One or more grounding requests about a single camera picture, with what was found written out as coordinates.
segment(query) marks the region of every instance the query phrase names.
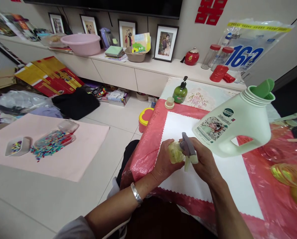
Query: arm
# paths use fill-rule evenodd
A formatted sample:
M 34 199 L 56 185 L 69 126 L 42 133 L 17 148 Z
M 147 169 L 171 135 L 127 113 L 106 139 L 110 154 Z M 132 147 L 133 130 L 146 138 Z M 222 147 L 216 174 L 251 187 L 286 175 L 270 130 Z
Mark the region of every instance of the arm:
M 168 146 L 173 141 L 169 139 L 162 143 L 154 169 L 135 183 L 141 199 L 144 199 L 173 172 L 183 167 L 184 162 L 172 164 L 170 161 Z M 128 220 L 137 206 L 131 187 L 127 187 L 94 208 L 85 216 L 85 219 L 95 237 L 102 238 Z
M 199 161 L 193 167 L 198 176 L 208 184 L 213 198 L 218 238 L 253 238 L 216 166 L 212 152 L 198 139 L 190 139 Z

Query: green book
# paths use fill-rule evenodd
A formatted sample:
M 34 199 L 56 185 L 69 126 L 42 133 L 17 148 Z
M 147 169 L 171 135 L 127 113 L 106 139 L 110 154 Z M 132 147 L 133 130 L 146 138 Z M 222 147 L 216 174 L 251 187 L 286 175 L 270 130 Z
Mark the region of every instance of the green book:
M 123 48 L 120 47 L 120 46 L 110 46 L 106 51 L 105 51 L 105 54 L 108 54 L 108 55 L 114 55 L 114 56 L 118 56 L 121 51 L 123 51 Z

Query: silver bracelet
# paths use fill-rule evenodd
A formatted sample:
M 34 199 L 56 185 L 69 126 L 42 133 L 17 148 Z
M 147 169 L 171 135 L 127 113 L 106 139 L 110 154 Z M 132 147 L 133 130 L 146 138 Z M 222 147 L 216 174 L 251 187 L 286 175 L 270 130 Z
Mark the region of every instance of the silver bracelet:
M 141 199 L 138 191 L 136 190 L 136 187 L 135 187 L 134 183 L 131 183 L 131 189 L 132 189 L 132 192 L 134 194 L 134 197 L 135 197 L 136 201 L 138 202 L 139 205 L 141 205 L 143 200 Z

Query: framed photo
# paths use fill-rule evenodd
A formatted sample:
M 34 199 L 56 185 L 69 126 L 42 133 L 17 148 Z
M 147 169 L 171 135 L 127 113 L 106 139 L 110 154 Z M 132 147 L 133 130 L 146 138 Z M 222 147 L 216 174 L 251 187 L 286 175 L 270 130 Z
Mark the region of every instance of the framed photo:
M 157 25 L 154 59 L 172 62 L 179 27 Z
M 136 35 L 137 22 L 118 19 L 120 46 L 127 48 L 132 45 L 131 36 Z
M 64 17 L 59 13 L 49 13 L 53 34 L 64 32 Z
M 80 14 L 80 18 L 85 34 L 99 35 L 95 17 Z

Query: person's right hand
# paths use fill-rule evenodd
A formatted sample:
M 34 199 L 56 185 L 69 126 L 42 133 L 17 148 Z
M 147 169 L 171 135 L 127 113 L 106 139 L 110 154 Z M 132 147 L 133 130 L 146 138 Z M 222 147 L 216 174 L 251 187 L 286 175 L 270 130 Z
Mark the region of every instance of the person's right hand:
M 223 179 L 214 160 L 212 152 L 204 146 L 197 138 L 189 138 L 197 153 L 198 163 L 193 167 L 198 176 L 205 181 L 208 186 L 212 186 Z

